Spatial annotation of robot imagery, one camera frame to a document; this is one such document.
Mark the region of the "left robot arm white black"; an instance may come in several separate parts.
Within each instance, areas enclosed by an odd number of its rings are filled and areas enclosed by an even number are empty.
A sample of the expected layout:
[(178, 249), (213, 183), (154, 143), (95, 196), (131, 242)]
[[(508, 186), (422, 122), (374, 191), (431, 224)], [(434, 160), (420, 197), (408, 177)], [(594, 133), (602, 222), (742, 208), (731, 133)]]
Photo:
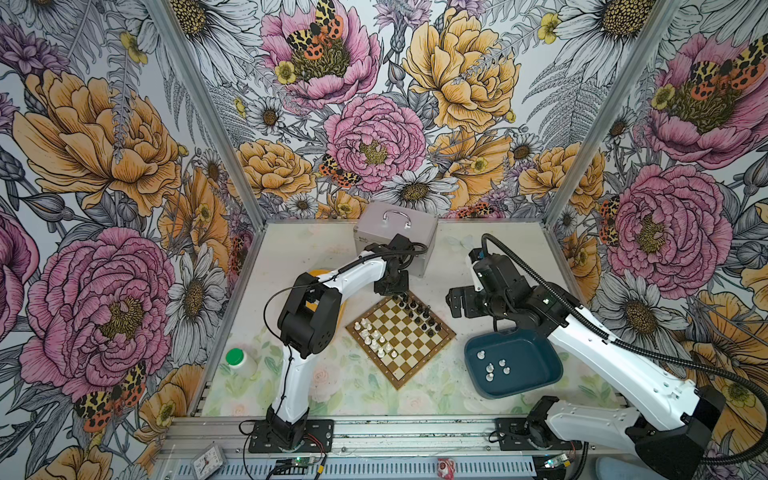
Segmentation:
[(409, 266), (427, 252), (427, 245), (397, 234), (387, 244), (366, 246), (336, 270), (303, 273), (284, 290), (288, 297), (273, 332), (283, 344), (281, 379), (265, 415), (282, 448), (295, 449), (306, 434), (315, 363), (333, 340), (343, 302), (369, 285), (381, 296), (405, 293)]

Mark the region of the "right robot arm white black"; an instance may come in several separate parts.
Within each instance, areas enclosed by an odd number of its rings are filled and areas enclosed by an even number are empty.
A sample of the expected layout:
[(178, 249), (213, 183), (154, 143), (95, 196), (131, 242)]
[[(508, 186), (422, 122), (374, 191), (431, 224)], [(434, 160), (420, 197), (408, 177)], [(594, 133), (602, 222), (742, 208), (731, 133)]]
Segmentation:
[(508, 257), (475, 248), (467, 261), (473, 283), (450, 289), (446, 302), (452, 316), (513, 324), (465, 344), (466, 369), (482, 397), (500, 399), (558, 382), (563, 365), (557, 351), (563, 349), (628, 402), (610, 409), (543, 396), (524, 424), (502, 440), (538, 448), (563, 442), (613, 447), (664, 478), (694, 476), (724, 408), (717, 390), (697, 387), (619, 347), (617, 337), (575, 297), (552, 283), (531, 287)]

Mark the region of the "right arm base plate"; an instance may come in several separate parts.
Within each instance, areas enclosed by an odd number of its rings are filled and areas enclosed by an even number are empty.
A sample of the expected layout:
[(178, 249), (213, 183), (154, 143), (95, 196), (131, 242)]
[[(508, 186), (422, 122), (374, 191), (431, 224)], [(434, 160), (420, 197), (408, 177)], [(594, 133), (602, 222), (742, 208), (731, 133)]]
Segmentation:
[(488, 441), (498, 444), (502, 451), (578, 452), (582, 448), (580, 441), (556, 437), (543, 421), (529, 421), (523, 417), (497, 418)]

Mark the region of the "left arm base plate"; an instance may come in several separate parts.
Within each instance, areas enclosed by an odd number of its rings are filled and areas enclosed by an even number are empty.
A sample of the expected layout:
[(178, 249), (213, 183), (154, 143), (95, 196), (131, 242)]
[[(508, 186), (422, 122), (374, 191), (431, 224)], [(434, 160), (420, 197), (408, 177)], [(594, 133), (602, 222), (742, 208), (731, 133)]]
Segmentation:
[(246, 450), (250, 454), (326, 453), (332, 449), (334, 427), (333, 420), (310, 419), (297, 427), (258, 420)]

